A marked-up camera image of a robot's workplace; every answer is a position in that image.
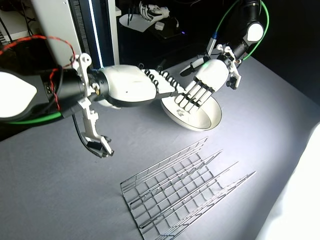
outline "metal wire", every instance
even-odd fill
[[[238,162],[213,175],[208,168],[222,150],[202,159],[207,137],[120,184],[128,209],[144,240],[172,240],[244,183],[253,173],[222,188],[217,179]]]

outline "metal rack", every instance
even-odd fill
[[[144,240],[172,240],[255,172],[221,187],[208,164],[222,150],[202,159],[208,137],[182,149],[120,184],[129,211]]]

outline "white bowl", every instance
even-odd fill
[[[161,105],[173,121],[193,131],[211,130],[220,123],[222,118],[221,108],[212,96],[193,114],[176,104],[174,96],[162,98]]]

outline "green cable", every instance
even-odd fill
[[[251,50],[251,52],[250,52],[247,56],[245,56],[245,57],[243,58],[243,60],[246,60],[248,57],[250,57],[251,54],[256,50],[256,48],[257,48],[257,47],[259,46],[259,44],[261,43],[262,39],[264,39],[264,37],[265,37],[265,35],[266,35],[266,33],[267,33],[267,30],[268,30],[268,27],[269,27],[269,12],[268,12],[268,9],[267,9],[267,7],[266,7],[266,5],[265,5],[265,3],[264,3],[263,1],[261,1],[261,5],[262,5],[262,7],[263,7],[263,9],[264,9],[264,11],[265,11],[265,15],[266,15],[265,30],[264,30],[263,36],[262,36],[262,38],[260,39],[260,41],[258,41],[258,43],[257,43],[257,44],[254,46],[254,48]]]
[[[223,15],[221,21],[219,22],[218,26],[216,27],[215,33],[218,33],[218,30],[220,28],[220,25],[222,24],[222,22],[224,21],[224,19],[226,18],[226,16],[228,15],[228,13],[231,11],[231,9],[233,9],[233,7],[239,2],[240,0],[236,0],[231,7],[229,7],[229,9],[225,12],[225,14]]]
[[[56,112],[47,116],[42,116],[39,118],[35,118],[32,120],[26,120],[26,121],[13,121],[13,122],[8,122],[9,124],[17,124],[17,125],[23,125],[23,124],[38,124],[38,123],[42,123],[42,122],[46,122],[46,121],[50,121],[53,119],[57,119],[59,117],[61,117],[61,113],[60,112]]]

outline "metal frame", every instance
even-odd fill
[[[202,159],[208,137],[182,149],[120,184],[144,240],[172,240],[253,174],[222,187],[208,168],[222,150]]]

